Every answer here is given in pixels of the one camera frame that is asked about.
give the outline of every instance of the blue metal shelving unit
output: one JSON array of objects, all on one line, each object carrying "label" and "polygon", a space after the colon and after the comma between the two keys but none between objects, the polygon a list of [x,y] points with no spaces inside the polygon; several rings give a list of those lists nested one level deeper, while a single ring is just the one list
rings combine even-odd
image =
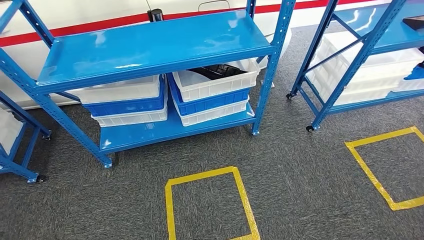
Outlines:
[{"label": "blue metal shelving unit", "polygon": [[[299,92],[312,109],[312,112],[315,114],[315,119],[311,125],[306,127],[306,130],[309,132],[319,128],[320,123],[328,114],[336,114],[424,95],[424,90],[391,92],[383,99],[333,106],[344,87],[348,85],[349,81],[355,75],[359,67],[367,60],[368,56],[424,46],[424,32],[415,31],[402,22],[402,19],[405,17],[424,15],[424,2],[422,0],[393,0],[388,4],[334,11],[337,2],[337,0],[329,1],[294,85],[290,93],[286,96],[287,99],[291,99]],[[309,67],[321,38],[332,20],[338,21],[349,32],[356,36],[357,40],[318,64]],[[306,73],[343,53],[358,42],[363,43],[361,50],[358,52],[356,58],[341,78],[327,102],[324,102],[314,85],[306,76]],[[313,94],[318,98],[321,103],[320,109],[305,93],[302,87],[303,82],[311,88]]]},{"label": "blue metal shelving unit", "polygon": [[[39,123],[35,118],[14,103],[2,91],[0,91],[0,102],[6,105],[16,116],[20,117],[23,122],[22,129],[20,130],[9,154],[6,153],[5,149],[0,144],[0,166],[2,166],[0,174],[14,173],[26,178],[28,183],[43,182],[46,180],[45,176],[28,170],[27,166],[30,162],[31,154],[33,153],[39,134],[42,134],[43,139],[50,140],[51,131],[41,125],[41,123]],[[28,146],[26,147],[26,152],[22,162],[18,164],[14,162],[15,155],[18,151],[19,145],[21,144],[24,133],[28,128],[32,129],[32,136]]]},{"label": "blue metal shelving unit", "polygon": [[[271,43],[268,43],[253,22],[255,5],[256,0],[248,0],[245,10],[54,38],[28,0],[13,0],[0,19],[0,29],[19,9],[50,48],[50,52],[37,80],[31,79],[3,50],[0,50],[0,68],[86,147],[105,168],[112,166],[107,153],[161,141],[245,124],[252,124],[252,134],[257,135],[295,0],[282,1]],[[170,100],[168,120],[103,127],[99,146],[49,97],[50,93],[66,96],[66,90],[253,57],[262,59],[263,56],[268,56],[268,66],[256,113],[248,103],[244,112],[183,127]]]}]

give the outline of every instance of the plastic storage crate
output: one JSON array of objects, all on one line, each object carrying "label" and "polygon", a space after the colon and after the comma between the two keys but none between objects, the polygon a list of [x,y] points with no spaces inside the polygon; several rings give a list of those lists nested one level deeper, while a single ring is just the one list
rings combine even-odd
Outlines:
[{"label": "plastic storage crate", "polygon": [[[319,92],[319,96],[322,98],[324,102],[327,102],[330,95],[334,91],[334,87],[330,87],[327,84],[327,78],[321,75],[322,71],[314,71],[313,73],[308,73],[307,77],[310,82]],[[393,89],[392,86],[389,87],[377,87],[377,88],[367,88],[364,90],[356,90],[356,91],[346,91],[343,92],[338,97],[337,101],[334,103],[334,106],[344,105],[344,104],[352,104],[359,103],[370,100],[383,99],[389,94],[389,92]]]},{"label": "plastic storage crate", "polygon": [[393,92],[422,89],[424,89],[424,64],[422,66],[416,66],[409,76],[400,81],[399,86]]},{"label": "plastic storage crate", "polygon": [[[319,58],[317,55],[311,61],[311,66],[321,62],[323,58]],[[314,79],[315,74],[319,74],[319,78],[324,82],[322,84],[326,85],[327,89],[330,89],[332,92],[337,84],[343,77],[343,74],[333,69],[328,62],[323,63],[312,71],[308,72],[306,76],[309,79]],[[405,77],[404,74],[393,75],[389,73],[382,73],[378,76],[368,75],[361,78],[353,77],[347,86],[344,87],[343,93],[355,93],[355,92],[366,92],[371,90],[378,89],[395,89],[398,87],[402,79]]]},{"label": "plastic storage crate", "polygon": [[[168,85],[165,84],[165,93],[168,93]],[[151,122],[160,122],[168,119],[168,94],[163,94],[163,106],[160,110],[139,111],[124,114],[114,114],[105,116],[91,116],[100,127],[112,127],[131,124],[143,124]]]},{"label": "plastic storage crate", "polygon": [[24,123],[18,121],[12,113],[0,108],[0,144],[7,155],[11,153],[11,149],[23,126]]},{"label": "plastic storage crate", "polygon": [[189,115],[182,116],[178,110],[177,103],[174,99],[173,104],[175,105],[176,111],[178,112],[179,117],[181,118],[181,123],[184,127],[203,123],[212,119],[221,118],[231,114],[243,112],[246,110],[246,104],[249,102],[249,97],[246,100],[231,103],[224,106],[219,106],[211,108],[205,111],[196,112]]},{"label": "plastic storage crate", "polygon": [[178,108],[178,112],[181,116],[186,116],[198,112],[202,112],[208,109],[221,107],[228,104],[241,102],[248,99],[250,88],[244,88],[237,91],[232,91],[224,94],[210,96],[194,101],[183,102],[180,94],[180,90],[174,81],[172,74],[168,74],[168,85],[172,94],[172,99],[175,102],[175,107]]},{"label": "plastic storage crate", "polygon": [[[356,37],[348,31],[326,33],[323,35],[315,55],[323,60],[355,40]],[[360,42],[325,63],[336,73],[339,77],[338,80],[346,72],[362,46],[363,44]],[[424,54],[417,48],[371,55],[361,65],[350,83],[361,81],[363,78],[378,79],[380,75],[406,77],[423,60]]]},{"label": "plastic storage crate", "polygon": [[82,104],[106,103],[134,99],[157,98],[159,75],[69,90]]},{"label": "plastic storage crate", "polygon": [[144,111],[162,110],[164,108],[165,81],[160,79],[159,96],[125,101],[99,102],[83,104],[93,117],[129,114]]},{"label": "plastic storage crate", "polygon": [[226,64],[247,72],[215,80],[187,70],[173,72],[172,75],[181,93],[182,101],[190,102],[256,85],[256,77],[261,71],[256,60],[251,58]]}]

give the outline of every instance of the metal shelf frame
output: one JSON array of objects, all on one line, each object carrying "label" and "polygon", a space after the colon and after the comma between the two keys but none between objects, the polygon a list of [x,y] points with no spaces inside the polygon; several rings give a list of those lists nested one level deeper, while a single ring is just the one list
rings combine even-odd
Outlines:
[{"label": "metal shelf frame", "polygon": [[[248,0],[246,5],[246,13],[250,18],[253,19],[255,13],[256,0]],[[293,8],[295,6],[295,0],[282,0],[281,8],[279,11],[279,17],[277,20],[277,25],[275,28],[274,38],[271,44],[266,44],[266,46],[245,49],[244,51],[227,51],[220,52],[216,54],[209,55],[207,57],[196,57],[192,56],[190,59],[185,59],[183,61],[178,62],[163,62],[161,64],[154,65],[152,67],[146,68],[135,68],[129,69],[121,72],[113,72],[111,74],[100,74],[91,77],[83,77],[81,79],[74,79],[71,82],[55,82],[52,84],[43,85],[36,84],[36,80],[30,78],[7,54],[5,51],[0,49],[0,69],[8,76],[12,81],[14,81],[24,92],[26,92],[31,98],[34,99],[49,115],[51,115],[63,128],[65,128],[76,140],[79,141],[87,150],[89,150],[96,159],[103,164],[105,168],[112,167],[112,160],[106,154],[113,153],[117,151],[122,151],[126,149],[136,148],[140,146],[144,146],[147,144],[157,143],[161,141],[167,141],[170,139],[182,138],[186,136],[211,132],[215,130],[221,130],[236,126],[242,126],[246,124],[252,124],[251,133],[253,135],[259,134],[259,128],[262,120],[262,116],[265,111],[265,106],[268,100],[268,96],[270,93],[271,85],[273,82],[273,78],[276,72],[277,64],[279,61],[279,57],[281,54],[281,50],[283,47],[283,42],[286,37],[286,32],[289,27],[289,22],[292,16]],[[4,26],[10,21],[13,14],[20,10],[22,14],[26,17],[29,23],[34,27],[38,35],[40,35],[41,39],[46,43],[46,45],[51,48],[55,43],[55,38],[49,32],[47,27],[43,24],[39,16],[36,14],[34,9],[28,3],[28,0],[13,0],[10,7],[6,10],[6,12],[0,18],[0,29],[4,28]],[[105,149],[104,147],[100,148],[97,144],[95,144],[51,99],[49,94],[51,93],[59,93],[62,96],[68,96],[71,99],[77,100],[78,98],[65,93],[63,91],[81,87],[88,87],[112,82],[123,81],[131,78],[139,78],[147,75],[154,74],[165,74],[174,71],[186,70],[190,68],[212,65],[212,64],[221,64],[226,62],[231,62],[235,60],[241,60],[252,57],[259,57],[262,59],[263,57],[268,57],[268,66],[266,70],[266,75],[264,78],[264,82],[262,84],[260,90],[260,97],[256,107],[256,113],[251,111],[250,105],[247,104],[248,110],[243,113],[237,115],[238,119],[234,119],[235,117],[223,117],[217,121],[210,121],[210,123],[199,124],[197,127],[187,127],[180,128],[179,132],[174,132],[172,135],[166,135],[162,132],[159,136],[151,138],[149,140],[145,140],[142,136],[139,137],[139,141],[135,142],[125,142],[120,146],[116,146],[113,148]],[[146,136],[151,137],[151,134],[144,131],[144,126],[142,124],[129,125],[129,128],[138,128],[138,135],[146,134]],[[115,132],[113,129],[101,130],[103,134]]]},{"label": "metal shelf frame", "polygon": [[[37,182],[39,174],[29,170],[27,168],[28,163],[30,162],[34,146],[39,139],[39,134],[42,134],[43,139],[50,140],[51,131],[19,107],[2,91],[0,91],[0,102],[7,106],[16,116],[20,118],[21,122],[23,122],[22,129],[20,130],[9,154],[6,153],[5,149],[0,144],[0,166],[3,167],[0,169],[0,174],[14,173],[26,178],[28,183],[35,183]],[[14,162],[14,159],[26,129],[32,129],[32,136],[28,146],[26,147],[25,155],[23,156],[21,163],[18,164]]]},{"label": "metal shelf frame", "polygon": [[[341,112],[350,111],[350,110],[354,110],[354,109],[374,106],[374,105],[378,105],[378,104],[384,104],[384,103],[388,103],[388,102],[399,101],[399,100],[414,98],[414,97],[418,97],[418,96],[424,96],[424,90],[391,92],[386,98],[383,98],[383,99],[334,106],[334,103],[337,101],[340,94],[342,94],[344,87],[348,85],[350,80],[353,78],[355,73],[358,71],[359,67],[367,60],[368,56],[373,55],[373,54],[380,54],[380,53],[386,53],[386,52],[391,52],[391,51],[396,51],[396,50],[401,50],[401,49],[407,49],[407,48],[417,48],[417,47],[421,47],[422,44],[424,44],[424,36],[420,36],[418,33],[415,33],[415,34],[412,33],[412,34],[414,34],[413,40],[392,42],[391,44],[379,46],[379,45],[382,45],[381,43],[379,43],[379,40],[384,36],[386,30],[391,25],[391,23],[394,20],[402,21],[401,19],[399,19],[399,17],[398,17],[398,19],[396,19],[396,16],[401,11],[402,7],[405,5],[407,0],[393,0],[390,4],[379,5],[378,7],[376,6],[374,8],[373,8],[373,6],[370,6],[369,8],[371,9],[371,16],[369,17],[369,19],[368,18],[366,19],[368,21],[367,26],[370,25],[370,22],[372,21],[372,18],[373,18],[372,15],[375,14],[377,8],[379,10],[383,9],[383,10],[381,10],[381,17],[378,19],[378,21],[373,19],[373,22],[371,23],[372,25],[374,25],[373,28],[369,29],[369,30],[367,29],[367,31],[363,31],[363,32],[361,32],[361,34],[359,34],[357,32],[357,30],[363,29],[364,27],[358,28],[358,29],[353,29],[349,25],[349,23],[353,23],[356,20],[358,20],[357,19],[358,16],[356,16],[356,20],[351,20],[350,22],[345,22],[345,21],[343,21],[343,19],[341,17],[337,16],[337,14],[336,14],[336,13],[340,13],[340,12],[343,12],[343,11],[351,11],[352,13],[354,13],[354,11],[356,11],[355,14],[359,15],[359,18],[360,18],[361,14],[357,12],[358,9],[360,9],[360,8],[348,9],[348,10],[342,10],[342,11],[336,11],[335,12],[337,2],[338,2],[338,0],[330,0],[328,2],[328,5],[327,5],[325,12],[324,12],[324,15],[322,16],[322,19],[319,23],[319,26],[316,30],[316,33],[315,33],[315,35],[312,39],[312,42],[309,46],[307,54],[306,54],[306,56],[303,60],[301,68],[299,70],[299,73],[298,73],[296,80],[293,84],[293,87],[292,87],[291,91],[286,95],[286,98],[288,100],[290,100],[292,97],[298,95],[298,92],[299,92],[303,96],[303,98],[305,99],[308,106],[311,108],[312,112],[315,115],[315,119],[311,122],[311,125],[306,127],[306,130],[308,130],[309,132],[317,130],[320,127],[320,123],[329,114],[336,114],[336,113],[341,113]],[[355,35],[357,40],[355,40],[351,44],[347,45],[343,49],[339,50],[338,52],[330,55],[329,57],[327,57],[326,59],[317,63],[316,65],[310,67],[311,61],[312,61],[312,59],[315,55],[315,52],[316,52],[316,50],[317,50],[317,48],[320,44],[321,39],[322,39],[322,37],[323,37],[323,35],[326,31],[326,28],[329,26],[329,24],[333,20],[336,20],[339,23],[341,23],[342,26],[347,28],[353,35]],[[318,67],[318,66],[326,63],[327,61],[331,60],[335,56],[343,53],[344,51],[346,51],[348,49],[350,49],[351,47],[353,47],[354,45],[356,45],[359,42],[363,43],[362,48],[360,49],[360,51],[358,52],[358,54],[354,58],[353,62],[348,67],[348,69],[345,72],[345,74],[343,75],[343,77],[340,79],[340,82],[337,84],[337,86],[335,87],[334,91],[332,92],[332,94],[330,95],[328,100],[326,102],[323,101],[323,99],[320,97],[320,94],[318,93],[317,89],[310,82],[310,80],[308,79],[306,74],[309,71],[315,69],[316,67]],[[314,102],[311,100],[311,98],[308,96],[308,94],[304,91],[304,88],[302,87],[302,83],[304,83],[304,82],[310,87],[313,95],[320,102],[320,104],[321,104],[320,107],[317,107],[317,105],[314,104]]]}]

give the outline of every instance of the yellow floor tape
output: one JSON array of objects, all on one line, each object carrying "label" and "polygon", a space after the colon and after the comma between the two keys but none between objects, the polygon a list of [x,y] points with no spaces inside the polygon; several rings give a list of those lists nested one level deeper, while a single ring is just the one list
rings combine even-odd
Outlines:
[{"label": "yellow floor tape", "polygon": [[349,149],[349,151],[352,153],[352,155],[355,157],[356,161],[358,162],[362,170],[371,180],[372,184],[374,184],[375,188],[380,192],[380,194],[383,196],[383,198],[386,200],[387,204],[393,211],[401,210],[401,209],[410,209],[410,208],[424,205],[424,196],[420,196],[417,198],[413,198],[413,199],[405,200],[401,202],[393,201],[389,193],[384,189],[383,185],[377,180],[376,176],[374,176],[373,172],[368,168],[367,164],[365,164],[364,160],[356,151],[355,147],[359,147],[365,144],[375,143],[378,141],[382,141],[382,140],[386,140],[386,139],[390,139],[394,137],[399,137],[406,134],[412,134],[412,133],[415,133],[416,135],[418,135],[418,137],[424,142],[424,135],[420,132],[420,130],[418,130],[416,126],[412,126],[412,127],[408,127],[401,130],[392,131],[392,132],[380,134],[377,136],[371,136],[364,139],[349,141],[344,143],[346,147]]},{"label": "yellow floor tape", "polygon": [[169,179],[165,186],[165,198],[166,198],[166,214],[167,214],[167,223],[168,223],[168,233],[169,240],[176,240],[175,233],[175,221],[174,221],[174,205],[172,197],[172,185],[183,184],[191,181],[196,181],[200,179],[210,178],[222,174],[232,173],[237,185],[238,193],[241,197],[241,203],[243,204],[244,212],[246,213],[247,222],[250,227],[251,234],[233,238],[232,240],[260,240],[258,227],[256,226],[255,218],[251,209],[251,205],[246,194],[245,186],[242,182],[242,177],[240,172],[235,166],[227,166],[224,168],[219,168],[211,171],[205,171],[201,173],[196,173],[188,176],[182,176],[177,178]]}]

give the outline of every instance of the blue plastic crate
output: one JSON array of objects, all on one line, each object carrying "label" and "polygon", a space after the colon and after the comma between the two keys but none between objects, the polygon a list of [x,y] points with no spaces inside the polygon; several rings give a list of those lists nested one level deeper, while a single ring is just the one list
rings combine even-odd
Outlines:
[{"label": "blue plastic crate", "polygon": [[405,80],[424,79],[424,64],[417,65],[411,72],[411,74],[404,78]]},{"label": "blue plastic crate", "polygon": [[161,110],[164,108],[165,94],[165,81],[162,77],[159,78],[159,84],[158,97],[90,103],[82,106],[88,109],[93,117]]},{"label": "blue plastic crate", "polygon": [[181,116],[198,113],[208,109],[213,109],[224,105],[241,102],[243,100],[248,99],[250,87],[194,101],[183,102],[180,90],[178,89],[177,84],[175,83],[172,73],[168,73],[166,76],[168,79],[168,85],[172,94],[172,98],[178,106],[178,111]]}]

